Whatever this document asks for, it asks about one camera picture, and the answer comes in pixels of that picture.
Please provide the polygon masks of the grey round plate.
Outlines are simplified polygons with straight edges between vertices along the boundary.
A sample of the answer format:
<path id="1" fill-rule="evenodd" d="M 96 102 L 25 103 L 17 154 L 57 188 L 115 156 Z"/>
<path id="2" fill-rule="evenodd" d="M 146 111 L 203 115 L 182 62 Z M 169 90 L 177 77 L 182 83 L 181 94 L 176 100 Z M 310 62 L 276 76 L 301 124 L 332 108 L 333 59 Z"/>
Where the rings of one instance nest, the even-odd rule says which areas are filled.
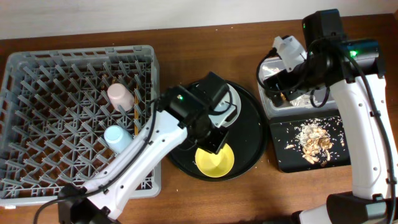
<path id="1" fill-rule="evenodd" d="M 215 107 L 216 112 L 222 112 L 220 115 L 209 115 L 211 122 L 217 127 L 228 128 L 231 126 L 239 117 L 241 112 L 241 99 L 238 92 L 230 84 L 229 93 L 226 93 L 222 100 Z"/>

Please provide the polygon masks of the white napkin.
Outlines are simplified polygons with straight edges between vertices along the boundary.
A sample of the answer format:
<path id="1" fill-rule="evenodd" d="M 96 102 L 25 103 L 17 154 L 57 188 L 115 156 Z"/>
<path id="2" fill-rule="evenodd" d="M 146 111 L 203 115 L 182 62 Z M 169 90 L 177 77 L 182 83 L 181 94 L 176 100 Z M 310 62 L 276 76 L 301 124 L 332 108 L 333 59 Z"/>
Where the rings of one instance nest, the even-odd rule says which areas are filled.
<path id="1" fill-rule="evenodd" d="M 311 101 L 316 105 L 320 105 L 321 101 L 316 100 L 315 96 L 311 96 L 311 95 L 302 95 L 292 101 L 289 101 L 289 103 L 292 106 L 296 106 L 296 107 L 304 107 L 304 108 L 312 108 L 312 104 Z"/>

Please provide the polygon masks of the yellow bowl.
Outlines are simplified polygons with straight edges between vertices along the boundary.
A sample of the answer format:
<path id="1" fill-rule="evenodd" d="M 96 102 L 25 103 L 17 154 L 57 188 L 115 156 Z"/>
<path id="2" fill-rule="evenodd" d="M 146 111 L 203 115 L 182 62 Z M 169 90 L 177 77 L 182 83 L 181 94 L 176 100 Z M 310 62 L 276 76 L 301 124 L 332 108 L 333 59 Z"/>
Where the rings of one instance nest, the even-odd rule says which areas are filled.
<path id="1" fill-rule="evenodd" d="M 234 166 L 234 152 L 228 144 L 225 144 L 218 154 L 198 148 L 195 153 L 195 164 L 199 171 L 207 177 L 223 177 Z"/>

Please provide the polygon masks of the gold foil wrapper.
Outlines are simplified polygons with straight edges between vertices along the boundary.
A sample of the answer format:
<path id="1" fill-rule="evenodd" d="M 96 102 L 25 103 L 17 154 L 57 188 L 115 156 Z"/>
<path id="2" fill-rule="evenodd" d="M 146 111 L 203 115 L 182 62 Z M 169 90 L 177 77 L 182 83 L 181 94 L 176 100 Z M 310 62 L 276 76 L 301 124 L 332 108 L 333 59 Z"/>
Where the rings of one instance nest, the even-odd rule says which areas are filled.
<path id="1" fill-rule="evenodd" d="M 286 97 L 285 97 L 285 95 L 284 95 L 283 93 L 280 93 L 280 98 L 281 98 L 281 100 L 282 100 L 283 102 L 286 102 L 286 101 L 287 101 L 287 99 L 286 99 Z"/>

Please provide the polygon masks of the food scraps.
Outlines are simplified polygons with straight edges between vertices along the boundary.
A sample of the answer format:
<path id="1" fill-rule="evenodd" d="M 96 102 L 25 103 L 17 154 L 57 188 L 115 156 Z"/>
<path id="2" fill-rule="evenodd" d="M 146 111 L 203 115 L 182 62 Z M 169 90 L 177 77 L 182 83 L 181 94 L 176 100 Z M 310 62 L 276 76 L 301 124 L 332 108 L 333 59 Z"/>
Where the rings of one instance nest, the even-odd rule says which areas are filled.
<path id="1" fill-rule="evenodd" d="M 286 140 L 284 149 L 298 152 L 311 165 L 326 167 L 341 157 L 338 149 L 346 150 L 345 134 L 327 119 L 307 119 L 286 133 L 293 137 Z"/>

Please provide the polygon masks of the blue plastic cup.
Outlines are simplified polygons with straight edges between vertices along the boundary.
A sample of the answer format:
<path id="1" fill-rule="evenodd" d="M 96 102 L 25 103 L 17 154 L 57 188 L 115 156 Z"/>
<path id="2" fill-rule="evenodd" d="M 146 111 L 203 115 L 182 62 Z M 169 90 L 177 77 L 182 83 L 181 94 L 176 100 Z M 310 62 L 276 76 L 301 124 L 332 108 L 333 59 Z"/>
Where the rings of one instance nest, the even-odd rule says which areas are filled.
<path id="1" fill-rule="evenodd" d="M 109 126 L 104 132 L 104 140 L 109 148 L 119 154 L 132 142 L 132 136 L 118 125 Z"/>

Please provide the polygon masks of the pink plastic cup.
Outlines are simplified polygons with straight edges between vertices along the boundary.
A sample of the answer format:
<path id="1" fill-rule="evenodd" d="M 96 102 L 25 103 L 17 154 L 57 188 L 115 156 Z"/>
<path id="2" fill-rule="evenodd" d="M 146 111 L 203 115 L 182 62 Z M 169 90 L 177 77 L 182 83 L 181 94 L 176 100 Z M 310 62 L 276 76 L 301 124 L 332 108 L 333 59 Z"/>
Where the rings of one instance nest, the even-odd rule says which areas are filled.
<path id="1" fill-rule="evenodd" d="M 132 93 L 120 83 L 114 83 L 107 89 L 108 98 L 116 111 L 118 106 L 124 111 L 129 111 L 134 106 L 134 97 Z"/>

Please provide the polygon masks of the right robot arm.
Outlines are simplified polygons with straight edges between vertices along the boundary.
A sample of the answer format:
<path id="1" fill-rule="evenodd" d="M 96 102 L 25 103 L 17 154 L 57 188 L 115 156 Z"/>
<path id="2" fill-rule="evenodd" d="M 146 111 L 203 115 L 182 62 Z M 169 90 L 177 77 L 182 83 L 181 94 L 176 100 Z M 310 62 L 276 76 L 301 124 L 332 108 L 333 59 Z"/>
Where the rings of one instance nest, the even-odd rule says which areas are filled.
<path id="1" fill-rule="evenodd" d="M 386 106 L 382 55 L 375 40 L 319 38 L 308 47 L 276 37 L 270 56 L 284 69 L 259 80 L 279 104 L 328 88 L 343 122 L 351 161 L 350 192 L 297 212 L 297 223 L 393 223 L 397 220 L 397 149 Z"/>

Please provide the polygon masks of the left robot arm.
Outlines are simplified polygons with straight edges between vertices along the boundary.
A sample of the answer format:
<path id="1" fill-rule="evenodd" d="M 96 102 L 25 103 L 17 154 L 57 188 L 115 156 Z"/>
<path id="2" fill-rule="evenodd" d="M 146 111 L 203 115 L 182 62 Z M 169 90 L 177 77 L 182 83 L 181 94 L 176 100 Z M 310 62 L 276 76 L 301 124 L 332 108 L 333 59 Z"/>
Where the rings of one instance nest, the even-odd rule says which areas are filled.
<path id="1" fill-rule="evenodd" d="M 218 154 L 229 134 L 229 116 L 241 100 L 229 84 L 168 89 L 154 101 L 143 130 L 104 170 L 81 187 L 66 185 L 58 197 L 60 223 L 117 223 L 131 194 L 173 149 L 198 147 Z"/>

